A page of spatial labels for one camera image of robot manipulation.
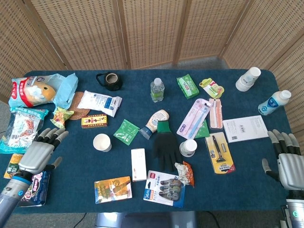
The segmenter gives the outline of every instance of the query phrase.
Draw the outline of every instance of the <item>green glove cuff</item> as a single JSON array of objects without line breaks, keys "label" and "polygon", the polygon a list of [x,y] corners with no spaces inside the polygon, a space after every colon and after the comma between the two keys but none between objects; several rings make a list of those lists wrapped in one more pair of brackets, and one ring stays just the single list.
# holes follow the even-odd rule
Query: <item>green glove cuff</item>
[{"label": "green glove cuff", "polygon": [[158,121],[157,123],[157,132],[171,132],[169,128],[169,122],[166,121]]}]

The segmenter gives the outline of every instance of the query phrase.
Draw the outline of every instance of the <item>black roll of tape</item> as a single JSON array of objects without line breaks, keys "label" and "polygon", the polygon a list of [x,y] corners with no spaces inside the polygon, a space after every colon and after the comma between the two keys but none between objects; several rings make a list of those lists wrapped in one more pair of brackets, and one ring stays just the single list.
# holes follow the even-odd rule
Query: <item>black roll of tape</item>
[{"label": "black roll of tape", "polygon": [[[102,83],[99,80],[99,76],[102,76],[102,75],[104,76],[104,83]],[[119,75],[117,75],[115,73],[111,73],[111,72],[97,74],[96,80],[102,87],[105,87],[107,90],[110,90],[110,91],[120,90],[121,87],[123,86],[123,81],[121,80]]]}]

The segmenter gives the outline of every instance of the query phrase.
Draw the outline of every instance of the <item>cable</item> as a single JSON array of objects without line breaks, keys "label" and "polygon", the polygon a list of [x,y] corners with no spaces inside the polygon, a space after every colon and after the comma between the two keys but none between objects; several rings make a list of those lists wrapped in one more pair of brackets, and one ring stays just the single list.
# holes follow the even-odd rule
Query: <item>cable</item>
[{"label": "cable", "polygon": [[215,215],[214,215],[211,211],[206,210],[206,212],[209,213],[210,215],[212,215],[212,217],[214,218],[214,220],[215,220],[215,222],[216,222],[218,228],[220,228],[219,222],[218,222],[217,218],[215,217]]},{"label": "cable", "polygon": [[77,222],[77,224],[76,224],[76,225],[75,225],[73,228],[75,228],[76,226],[78,226],[78,224],[79,224],[79,223],[81,223],[81,221],[82,221],[82,220],[84,220],[84,218],[85,218],[86,214],[87,214],[87,213],[85,213],[85,214],[84,214],[84,216],[82,217],[82,219],[80,219],[80,221],[79,221],[79,222]]}]

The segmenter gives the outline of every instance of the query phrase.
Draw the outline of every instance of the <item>white spray bottle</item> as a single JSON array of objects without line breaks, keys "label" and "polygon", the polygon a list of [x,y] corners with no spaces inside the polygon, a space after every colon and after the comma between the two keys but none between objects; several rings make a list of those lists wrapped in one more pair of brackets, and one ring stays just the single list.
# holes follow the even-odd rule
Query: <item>white spray bottle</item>
[{"label": "white spray bottle", "polygon": [[268,100],[261,103],[257,109],[262,115],[271,114],[278,107],[287,104],[290,97],[291,93],[288,90],[275,92]]}]

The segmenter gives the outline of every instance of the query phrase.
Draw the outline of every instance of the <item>blue toothbrush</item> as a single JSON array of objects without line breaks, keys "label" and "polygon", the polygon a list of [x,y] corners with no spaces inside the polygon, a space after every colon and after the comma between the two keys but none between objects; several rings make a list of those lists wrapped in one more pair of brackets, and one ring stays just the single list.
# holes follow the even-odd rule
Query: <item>blue toothbrush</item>
[{"label": "blue toothbrush", "polygon": [[199,126],[199,123],[201,122],[204,114],[207,112],[207,108],[205,107],[203,110],[203,113],[201,114],[200,118],[197,120],[197,122],[195,123],[194,127],[192,128],[191,132],[189,133],[189,138],[191,138],[193,136],[193,134],[195,133],[195,130],[197,129],[197,127]]}]

